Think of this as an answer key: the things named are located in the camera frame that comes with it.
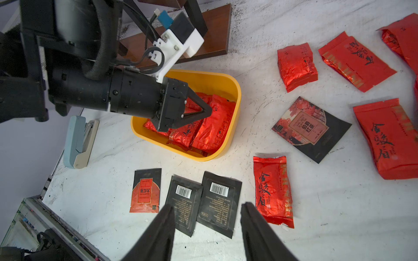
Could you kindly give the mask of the black green label tea bag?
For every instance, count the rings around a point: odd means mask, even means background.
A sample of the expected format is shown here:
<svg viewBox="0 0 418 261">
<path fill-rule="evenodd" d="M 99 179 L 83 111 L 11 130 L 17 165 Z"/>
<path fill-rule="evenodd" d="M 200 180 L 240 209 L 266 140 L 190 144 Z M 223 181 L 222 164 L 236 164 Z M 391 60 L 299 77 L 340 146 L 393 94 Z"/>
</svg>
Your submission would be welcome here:
<svg viewBox="0 0 418 261">
<path fill-rule="evenodd" d="M 173 175 L 165 204 L 174 209 L 175 228 L 192 237 L 200 206 L 203 186 L 201 183 Z"/>
</svg>

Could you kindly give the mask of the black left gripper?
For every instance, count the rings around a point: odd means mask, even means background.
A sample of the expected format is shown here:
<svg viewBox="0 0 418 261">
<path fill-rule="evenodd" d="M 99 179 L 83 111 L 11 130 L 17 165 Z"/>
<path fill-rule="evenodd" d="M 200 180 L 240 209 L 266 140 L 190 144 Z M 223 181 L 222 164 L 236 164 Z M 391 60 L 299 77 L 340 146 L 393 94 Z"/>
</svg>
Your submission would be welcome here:
<svg viewBox="0 0 418 261">
<path fill-rule="evenodd" d="M 187 84 L 115 67 L 103 80 L 91 80 L 79 68 L 56 66 L 49 72 L 49 98 L 56 111 L 66 115 L 71 106 L 151 119 L 155 128 L 166 132 L 212 115 L 212 108 Z M 190 98 L 201 111 L 185 114 Z"/>
</svg>

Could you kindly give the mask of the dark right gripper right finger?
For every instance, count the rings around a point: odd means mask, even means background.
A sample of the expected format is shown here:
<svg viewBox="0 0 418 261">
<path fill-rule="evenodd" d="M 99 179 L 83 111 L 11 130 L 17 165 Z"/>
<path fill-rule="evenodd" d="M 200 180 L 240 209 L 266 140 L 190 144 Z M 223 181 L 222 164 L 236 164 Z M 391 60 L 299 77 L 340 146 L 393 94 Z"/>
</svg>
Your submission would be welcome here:
<svg viewBox="0 0 418 261">
<path fill-rule="evenodd" d="M 241 208 L 241 226 L 248 261 L 296 261 L 251 202 Z"/>
</svg>

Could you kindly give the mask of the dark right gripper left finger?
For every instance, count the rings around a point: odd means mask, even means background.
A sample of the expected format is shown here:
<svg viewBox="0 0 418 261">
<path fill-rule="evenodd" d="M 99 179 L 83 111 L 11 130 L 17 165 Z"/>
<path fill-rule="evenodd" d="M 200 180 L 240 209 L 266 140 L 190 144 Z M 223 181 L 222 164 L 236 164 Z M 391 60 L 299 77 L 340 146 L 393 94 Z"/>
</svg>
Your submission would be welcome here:
<svg viewBox="0 0 418 261">
<path fill-rule="evenodd" d="M 172 256 L 174 235 L 174 208 L 167 204 L 153 219 L 133 248 L 123 257 L 123 260 L 169 261 Z"/>
</svg>

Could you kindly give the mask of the crinkled red foil tea bag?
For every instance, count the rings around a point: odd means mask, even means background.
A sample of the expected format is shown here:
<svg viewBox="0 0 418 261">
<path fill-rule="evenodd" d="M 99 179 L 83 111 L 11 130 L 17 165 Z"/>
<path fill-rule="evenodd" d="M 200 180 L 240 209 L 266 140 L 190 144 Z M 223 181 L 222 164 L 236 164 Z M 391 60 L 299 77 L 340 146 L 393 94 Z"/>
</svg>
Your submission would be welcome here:
<svg viewBox="0 0 418 261">
<path fill-rule="evenodd" d="M 319 79 L 313 53 L 307 42 L 277 50 L 277 57 L 279 73 L 287 92 Z"/>
</svg>

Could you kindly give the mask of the black red patterned tea bag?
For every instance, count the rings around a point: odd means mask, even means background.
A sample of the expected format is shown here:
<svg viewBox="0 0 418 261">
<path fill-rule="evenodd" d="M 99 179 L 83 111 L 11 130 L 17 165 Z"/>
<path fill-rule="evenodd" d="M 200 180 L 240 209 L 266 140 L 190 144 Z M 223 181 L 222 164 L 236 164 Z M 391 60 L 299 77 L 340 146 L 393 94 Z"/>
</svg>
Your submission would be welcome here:
<svg viewBox="0 0 418 261">
<path fill-rule="evenodd" d="M 298 97 L 272 130 L 319 164 L 352 126 Z"/>
</svg>

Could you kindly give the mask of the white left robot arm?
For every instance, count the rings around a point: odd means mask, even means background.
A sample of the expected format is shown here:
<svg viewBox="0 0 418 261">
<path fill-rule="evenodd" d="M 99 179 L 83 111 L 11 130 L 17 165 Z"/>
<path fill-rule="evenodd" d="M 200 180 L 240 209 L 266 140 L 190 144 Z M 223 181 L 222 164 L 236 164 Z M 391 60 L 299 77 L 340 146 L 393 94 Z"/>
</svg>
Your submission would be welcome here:
<svg viewBox="0 0 418 261">
<path fill-rule="evenodd" d="M 122 13 L 138 19 L 146 39 L 143 59 L 118 58 Z M 204 43 L 181 13 L 155 13 L 158 34 L 132 1 L 21 1 L 21 22 L 1 34 L 1 121 L 49 119 L 50 101 L 61 116 L 81 107 L 150 119 L 167 132 L 205 119 L 212 108 L 186 82 L 167 77 L 181 57 Z"/>
</svg>

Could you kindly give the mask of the large red tea bag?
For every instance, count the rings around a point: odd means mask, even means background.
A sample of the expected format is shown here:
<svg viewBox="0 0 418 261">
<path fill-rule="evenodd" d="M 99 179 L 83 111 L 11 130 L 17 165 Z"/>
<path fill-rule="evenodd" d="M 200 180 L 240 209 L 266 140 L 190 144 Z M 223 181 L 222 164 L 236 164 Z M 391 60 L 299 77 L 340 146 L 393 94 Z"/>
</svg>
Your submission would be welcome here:
<svg viewBox="0 0 418 261">
<path fill-rule="evenodd" d="M 367 92 L 397 71 L 353 36 L 342 32 L 319 49 L 322 60 L 361 92 Z"/>
</svg>

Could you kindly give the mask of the red tea bag gold text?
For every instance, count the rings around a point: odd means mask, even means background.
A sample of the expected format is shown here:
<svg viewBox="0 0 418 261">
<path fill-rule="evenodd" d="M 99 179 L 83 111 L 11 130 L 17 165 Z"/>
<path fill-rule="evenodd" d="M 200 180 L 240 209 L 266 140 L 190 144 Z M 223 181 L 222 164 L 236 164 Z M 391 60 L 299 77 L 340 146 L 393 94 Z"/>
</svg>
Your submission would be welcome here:
<svg viewBox="0 0 418 261">
<path fill-rule="evenodd" d="M 264 219 L 275 225 L 294 228 L 292 194 L 287 159 L 253 157 L 255 206 Z"/>
</svg>

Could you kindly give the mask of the black red label tea bag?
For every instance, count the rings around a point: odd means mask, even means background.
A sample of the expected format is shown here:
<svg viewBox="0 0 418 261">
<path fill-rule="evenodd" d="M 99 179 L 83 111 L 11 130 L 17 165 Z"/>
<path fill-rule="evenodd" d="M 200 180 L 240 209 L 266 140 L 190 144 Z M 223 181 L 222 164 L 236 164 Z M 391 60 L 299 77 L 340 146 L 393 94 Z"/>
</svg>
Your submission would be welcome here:
<svg viewBox="0 0 418 261">
<path fill-rule="evenodd" d="M 242 182 L 206 171 L 202 186 L 197 222 L 231 239 Z"/>
</svg>

